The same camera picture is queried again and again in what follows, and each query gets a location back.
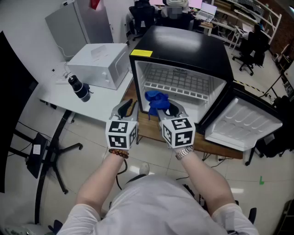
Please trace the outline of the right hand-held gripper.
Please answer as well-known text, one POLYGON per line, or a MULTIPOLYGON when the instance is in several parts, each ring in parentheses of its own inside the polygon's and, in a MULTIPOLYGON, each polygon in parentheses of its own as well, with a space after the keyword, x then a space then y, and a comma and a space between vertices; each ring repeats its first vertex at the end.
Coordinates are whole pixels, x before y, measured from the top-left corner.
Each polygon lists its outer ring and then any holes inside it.
POLYGON ((170 102, 169 112, 170 115, 157 109, 163 139, 173 149, 193 145, 196 131, 193 119, 177 102, 170 102))

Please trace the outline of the blue cleaning cloth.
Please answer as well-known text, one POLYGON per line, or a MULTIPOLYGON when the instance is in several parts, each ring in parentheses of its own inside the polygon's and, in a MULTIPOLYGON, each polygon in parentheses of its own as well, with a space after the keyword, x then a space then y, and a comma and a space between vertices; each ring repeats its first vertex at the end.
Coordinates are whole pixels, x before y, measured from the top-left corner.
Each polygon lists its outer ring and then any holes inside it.
POLYGON ((166 111, 170 107, 169 95, 160 91, 151 90, 145 92, 145 99, 149 102, 150 106, 148 111, 149 119, 150 116, 158 116, 158 109, 166 111))

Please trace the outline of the black mini fridge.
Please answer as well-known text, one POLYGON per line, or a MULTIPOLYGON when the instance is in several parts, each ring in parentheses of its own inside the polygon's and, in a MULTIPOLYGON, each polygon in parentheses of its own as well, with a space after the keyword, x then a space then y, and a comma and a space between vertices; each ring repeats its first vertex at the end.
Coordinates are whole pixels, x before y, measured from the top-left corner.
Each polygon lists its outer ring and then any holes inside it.
POLYGON ((183 69, 209 78, 209 100, 207 102, 183 95, 160 91, 169 95, 169 102, 182 105, 198 131, 200 124, 217 104, 217 98, 234 83, 228 54, 224 45, 213 37, 188 30, 152 26, 134 49, 153 51, 150 57, 131 56, 130 63, 136 86, 140 110, 149 111, 145 92, 156 89, 146 88, 143 83, 150 68, 183 69))

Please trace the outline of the white fridge door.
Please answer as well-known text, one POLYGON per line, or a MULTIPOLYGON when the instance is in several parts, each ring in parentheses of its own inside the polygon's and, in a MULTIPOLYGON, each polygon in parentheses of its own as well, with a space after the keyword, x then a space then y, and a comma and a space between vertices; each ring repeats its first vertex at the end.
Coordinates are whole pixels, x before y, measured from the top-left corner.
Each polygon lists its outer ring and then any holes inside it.
POLYGON ((198 131, 210 142, 246 151, 280 129, 284 122, 285 118, 276 108, 244 86, 232 83, 217 98, 217 104, 198 131))

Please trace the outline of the white plastic grid shelf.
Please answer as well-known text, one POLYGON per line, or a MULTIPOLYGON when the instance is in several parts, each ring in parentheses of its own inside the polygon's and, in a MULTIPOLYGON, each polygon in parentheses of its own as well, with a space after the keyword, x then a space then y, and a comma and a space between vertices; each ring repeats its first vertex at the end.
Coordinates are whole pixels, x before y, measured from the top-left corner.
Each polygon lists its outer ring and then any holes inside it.
POLYGON ((207 102, 209 100, 209 78, 183 69, 150 68, 144 87, 183 95, 207 102))

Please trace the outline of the silver wristwatch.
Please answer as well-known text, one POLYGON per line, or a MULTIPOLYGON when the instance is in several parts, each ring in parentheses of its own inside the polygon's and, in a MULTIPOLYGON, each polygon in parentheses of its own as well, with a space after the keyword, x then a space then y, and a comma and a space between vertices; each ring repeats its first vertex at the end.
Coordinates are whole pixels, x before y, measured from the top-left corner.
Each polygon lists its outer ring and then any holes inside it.
POLYGON ((187 154, 193 151, 193 146, 190 145, 190 146, 176 148, 174 149, 174 151, 176 152, 177 160, 181 160, 184 156, 186 156, 187 154))

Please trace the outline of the white microwave oven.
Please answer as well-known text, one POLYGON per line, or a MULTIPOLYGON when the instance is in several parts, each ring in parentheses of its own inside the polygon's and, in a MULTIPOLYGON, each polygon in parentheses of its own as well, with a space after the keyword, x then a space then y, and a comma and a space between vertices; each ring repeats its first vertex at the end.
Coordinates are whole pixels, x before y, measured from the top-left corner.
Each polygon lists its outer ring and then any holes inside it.
POLYGON ((128 46, 122 43, 86 44, 68 63, 81 82, 117 90, 128 73, 128 46))

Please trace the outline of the yellow warning sticker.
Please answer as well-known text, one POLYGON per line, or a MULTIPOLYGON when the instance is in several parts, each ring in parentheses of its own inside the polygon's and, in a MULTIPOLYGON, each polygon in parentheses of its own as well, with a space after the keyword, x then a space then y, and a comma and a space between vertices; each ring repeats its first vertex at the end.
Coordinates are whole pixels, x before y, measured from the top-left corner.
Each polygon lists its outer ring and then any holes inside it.
POLYGON ((142 57, 150 57, 152 55, 153 51, 150 50, 139 50, 139 49, 134 49, 131 52, 131 56, 142 56, 142 57))

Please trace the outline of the black office chair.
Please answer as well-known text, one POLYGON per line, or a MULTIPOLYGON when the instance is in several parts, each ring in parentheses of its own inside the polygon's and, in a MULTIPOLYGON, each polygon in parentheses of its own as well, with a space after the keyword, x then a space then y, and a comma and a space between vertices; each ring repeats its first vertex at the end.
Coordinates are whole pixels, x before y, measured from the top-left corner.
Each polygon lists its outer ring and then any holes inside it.
POLYGON ((240 49, 240 56, 233 56, 232 60, 239 60, 242 62, 241 67, 239 68, 242 71, 244 66, 247 66, 250 70, 250 76, 253 76, 253 67, 256 66, 263 66, 264 59, 265 59, 265 52, 254 50, 253 44, 249 42, 248 39, 245 39, 241 43, 240 49))
POLYGON ((154 6, 130 6, 129 11, 134 18, 134 29, 138 36, 135 36, 132 40, 135 41, 141 38, 144 33, 141 33, 141 23, 145 23, 145 28, 148 30, 151 26, 155 25, 155 8, 154 6))

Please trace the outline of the person's white shirt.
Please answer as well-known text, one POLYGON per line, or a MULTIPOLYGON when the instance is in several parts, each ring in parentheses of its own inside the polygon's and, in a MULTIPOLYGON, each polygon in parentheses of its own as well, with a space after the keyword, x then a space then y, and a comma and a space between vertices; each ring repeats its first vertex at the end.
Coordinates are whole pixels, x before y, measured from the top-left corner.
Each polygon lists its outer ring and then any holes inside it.
POLYGON ((259 235, 234 203, 209 215, 174 180, 148 175, 128 183, 104 218, 85 204, 73 207, 57 235, 259 235))

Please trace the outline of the silver tall fridge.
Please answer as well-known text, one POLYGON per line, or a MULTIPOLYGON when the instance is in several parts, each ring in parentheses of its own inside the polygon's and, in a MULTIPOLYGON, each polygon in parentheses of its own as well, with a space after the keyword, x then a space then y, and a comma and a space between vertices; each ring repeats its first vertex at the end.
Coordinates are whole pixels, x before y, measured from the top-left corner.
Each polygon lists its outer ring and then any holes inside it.
POLYGON ((65 0, 45 21, 67 62, 86 44, 113 42, 104 0, 98 0, 96 9, 91 0, 65 0))

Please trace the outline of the black power adapter box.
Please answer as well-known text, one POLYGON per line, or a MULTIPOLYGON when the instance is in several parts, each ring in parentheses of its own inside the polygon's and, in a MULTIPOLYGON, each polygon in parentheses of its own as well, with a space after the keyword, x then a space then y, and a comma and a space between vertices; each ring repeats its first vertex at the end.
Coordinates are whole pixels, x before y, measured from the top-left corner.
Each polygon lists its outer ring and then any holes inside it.
POLYGON ((42 164, 43 156, 46 151, 48 139, 41 134, 37 134, 33 143, 28 160, 26 161, 28 171, 37 179, 42 164))

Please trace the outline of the open silver laptop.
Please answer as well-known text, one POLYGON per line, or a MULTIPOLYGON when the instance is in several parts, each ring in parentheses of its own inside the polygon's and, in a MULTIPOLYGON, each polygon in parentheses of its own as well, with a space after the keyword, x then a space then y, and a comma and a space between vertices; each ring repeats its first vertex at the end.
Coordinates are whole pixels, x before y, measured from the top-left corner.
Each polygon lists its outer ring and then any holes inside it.
POLYGON ((203 2, 200 11, 196 14, 196 18, 210 23, 215 17, 216 10, 216 6, 203 2))

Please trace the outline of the white shelving rack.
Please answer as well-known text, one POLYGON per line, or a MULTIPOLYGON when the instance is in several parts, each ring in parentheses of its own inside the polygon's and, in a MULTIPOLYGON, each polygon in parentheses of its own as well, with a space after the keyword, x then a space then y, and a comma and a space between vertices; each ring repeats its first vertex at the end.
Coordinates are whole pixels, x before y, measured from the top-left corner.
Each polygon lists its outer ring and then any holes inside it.
POLYGON ((268 43, 272 43, 282 14, 276 13, 267 4, 260 0, 211 0, 211 3, 217 7, 211 22, 211 36, 230 46, 239 47, 241 33, 259 24, 262 33, 268 38, 268 43))

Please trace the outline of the black desk frame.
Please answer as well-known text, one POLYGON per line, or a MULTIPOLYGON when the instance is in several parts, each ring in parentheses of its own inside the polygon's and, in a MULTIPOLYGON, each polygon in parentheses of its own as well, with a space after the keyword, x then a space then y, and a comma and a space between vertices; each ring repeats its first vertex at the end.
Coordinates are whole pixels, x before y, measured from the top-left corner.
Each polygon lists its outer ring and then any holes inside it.
POLYGON ((54 135, 53 135, 51 143, 49 144, 49 146, 46 147, 47 153, 46 153, 45 159, 42 160, 43 166, 42 166, 42 169, 40 172, 40 177, 39 177, 37 191, 36 191, 35 210, 34 210, 34 223, 35 224, 38 224, 40 221, 40 204, 41 204, 42 190, 43 190, 45 177, 46 177, 48 170, 50 168, 53 169, 53 171, 56 174, 58 183, 62 189, 62 192, 66 195, 68 193, 68 190, 66 189, 66 187, 63 183, 63 180, 60 176, 60 173, 58 171, 57 161, 58 161, 59 157, 66 152, 69 152, 74 149, 79 149, 79 150, 83 149, 83 145, 81 143, 76 143, 76 144, 71 145, 71 146, 64 148, 64 149, 61 149, 59 147, 60 134, 61 134, 66 122, 69 120, 69 118, 71 116, 74 116, 74 113, 70 110, 66 110, 64 115, 61 118, 61 121, 60 121, 54 135))

